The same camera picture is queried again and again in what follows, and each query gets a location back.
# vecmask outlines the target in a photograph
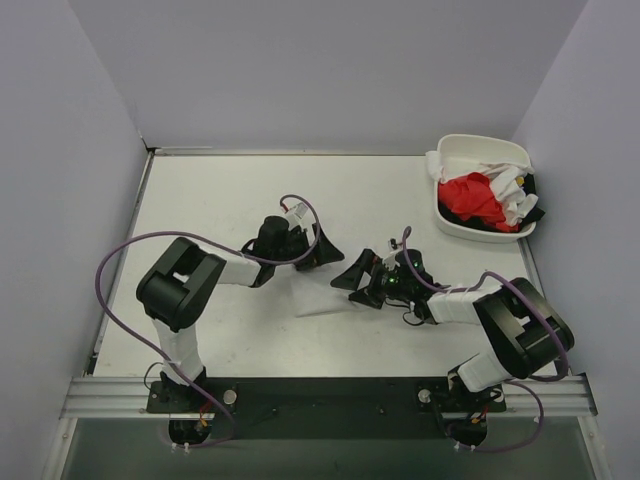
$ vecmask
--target silver bolt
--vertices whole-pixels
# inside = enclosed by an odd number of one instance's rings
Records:
[[[423,388],[418,392],[418,400],[420,400],[420,403],[429,403],[431,401],[431,392]]]
[[[234,403],[236,403],[237,399],[238,394],[233,390],[227,390],[226,392],[224,392],[224,395],[222,395],[222,401],[225,403],[225,405],[233,405]]]

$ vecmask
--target red cloth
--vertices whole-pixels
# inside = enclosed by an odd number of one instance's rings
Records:
[[[477,172],[454,178],[438,186],[438,200],[462,221],[480,217],[485,225],[501,232],[517,232],[518,225],[512,227],[505,223],[502,205],[491,191],[490,183],[488,177]]]

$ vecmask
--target white table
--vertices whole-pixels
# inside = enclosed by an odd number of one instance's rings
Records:
[[[186,230],[239,248],[265,216],[278,214],[285,193],[306,197],[330,240],[347,259],[365,247],[387,252],[390,237],[413,227],[410,246],[441,283],[471,285],[485,270],[527,276],[517,243],[484,244],[449,237],[433,223],[433,196],[423,157],[390,156],[158,156],[154,159],[134,235]],[[138,282],[171,238],[128,251],[113,309],[157,341],[135,298]],[[439,376],[488,346],[480,326],[410,327],[401,311],[361,309],[296,317],[291,267],[259,289],[220,285],[197,323],[209,376],[359,377]],[[144,374],[158,356],[108,322],[95,376]],[[545,373],[553,372],[548,366]]]

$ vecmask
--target gray wall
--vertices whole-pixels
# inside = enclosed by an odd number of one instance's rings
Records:
[[[549,211],[536,263],[574,329],[617,479],[640,471],[639,19],[637,0],[591,0],[515,135]]]
[[[71,0],[152,146],[509,138],[585,0]]]
[[[0,3],[0,471],[40,478],[145,151],[64,0]]]

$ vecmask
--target pile of clothes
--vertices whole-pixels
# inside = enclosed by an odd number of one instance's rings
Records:
[[[427,153],[427,170],[438,182],[438,209],[449,222],[491,232],[515,233],[540,220],[531,167],[507,159],[494,164],[457,165],[447,171],[439,152]]]

